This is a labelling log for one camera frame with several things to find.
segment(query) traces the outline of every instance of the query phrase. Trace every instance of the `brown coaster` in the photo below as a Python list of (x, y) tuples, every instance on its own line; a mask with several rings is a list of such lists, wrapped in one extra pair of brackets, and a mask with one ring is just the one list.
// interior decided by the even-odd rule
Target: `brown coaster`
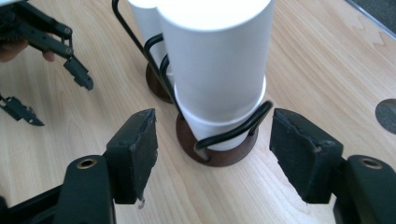
[(211, 159), (210, 161), (204, 161), (194, 152), (194, 145), (197, 140), (192, 134), (187, 121), (182, 119), (180, 115), (177, 116), (176, 132), (181, 147), (191, 158), (203, 165), (215, 167), (229, 166), (244, 159), (251, 149), (253, 149), (258, 136), (258, 131), (256, 131), (255, 134), (248, 135), (241, 145), (227, 151), (215, 151), (206, 148), (205, 150)]
[(149, 89), (156, 95), (160, 100), (172, 104), (172, 100), (169, 97), (168, 93), (166, 90), (163, 89), (163, 86), (161, 85), (160, 81), (156, 77), (155, 73), (152, 71), (151, 67), (148, 66), (146, 67), (146, 81), (148, 83)]

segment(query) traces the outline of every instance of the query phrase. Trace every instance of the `wooden table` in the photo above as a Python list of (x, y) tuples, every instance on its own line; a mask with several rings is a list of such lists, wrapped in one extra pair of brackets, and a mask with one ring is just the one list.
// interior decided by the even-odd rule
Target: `wooden table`
[[(0, 65), (0, 91), (17, 96), (46, 124), (35, 127), (0, 113), (0, 195), (21, 203), (62, 184), (66, 166), (106, 143), (133, 113), (155, 108), (159, 156), (146, 205), (116, 206), (119, 223), (334, 223), (330, 204), (306, 204), (269, 150), (272, 111), (242, 161), (203, 166), (177, 141), (177, 111), (147, 87), (147, 62), (121, 28), (110, 0), (32, 0), (74, 30), (74, 48), (88, 67), (86, 91), (63, 68), (28, 48)], [(121, 13), (135, 29), (127, 1)], [(266, 69), (266, 100), (304, 115), (345, 146), (396, 168), (396, 135), (375, 119), (382, 100), (396, 98), (396, 41), (343, 0), (277, 0)]]

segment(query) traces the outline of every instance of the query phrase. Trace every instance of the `dark gray floor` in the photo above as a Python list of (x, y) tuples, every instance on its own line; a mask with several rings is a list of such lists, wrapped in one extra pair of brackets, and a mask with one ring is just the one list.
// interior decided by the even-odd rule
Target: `dark gray floor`
[(396, 38), (396, 0), (347, 1), (382, 26), (393, 38)]

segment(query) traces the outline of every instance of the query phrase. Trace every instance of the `round brown base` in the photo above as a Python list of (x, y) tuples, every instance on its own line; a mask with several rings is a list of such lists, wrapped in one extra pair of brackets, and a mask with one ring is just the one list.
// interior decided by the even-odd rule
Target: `round brown base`
[(155, 73), (152, 71), (149, 64), (146, 67), (146, 81), (148, 83), (148, 88), (152, 91), (152, 93), (154, 93), (154, 95), (160, 98), (160, 100), (168, 104), (172, 104), (171, 98), (169, 97), (166, 90), (163, 89), (163, 86), (161, 85), (158, 78), (155, 76)]
[(194, 152), (193, 149), (197, 140), (192, 134), (189, 124), (180, 115), (177, 116), (176, 132), (181, 147), (191, 158), (203, 165), (214, 167), (229, 166), (244, 159), (251, 149), (253, 149), (258, 136), (258, 131), (256, 131), (255, 134), (248, 135), (241, 145), (227, 151), (215, 151), (206, 148), (205, 150), (210, 156), (210, 161), (204, 161)]

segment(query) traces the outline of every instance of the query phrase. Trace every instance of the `tabletop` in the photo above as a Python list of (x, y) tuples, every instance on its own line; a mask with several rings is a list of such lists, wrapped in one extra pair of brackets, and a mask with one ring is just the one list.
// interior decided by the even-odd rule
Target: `tabletop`
[[(158, 160), (146, 204), (116, 205), (118, 223), (334, 223), (329, 204), (304, 203), (269, 150), (273, 110), (252, 151), (222, 168), (192, 160), (177, 141), (177, 110), (152, 94), (146, 59), (120, 26), (110, 0), (32, 0), (73, 31), (77, 57), (90, 70), (86, 91), (64, 69), (29, 47), (0, 65), (0, 92), (30, 105), (36, 127), (0, 111), (0, 195), (21, 203), (63, 183), (67, 165), (101, 155), (134, 113), (155, 108)], [(120, 12), (136, 30), (127, 1)], [(344, 145), (396, 168), (396, 135), (375, 107), (396, 98), (396, 41), (343, 0), (277, 0), (266, 65), (265, 100), (313, 121)]]

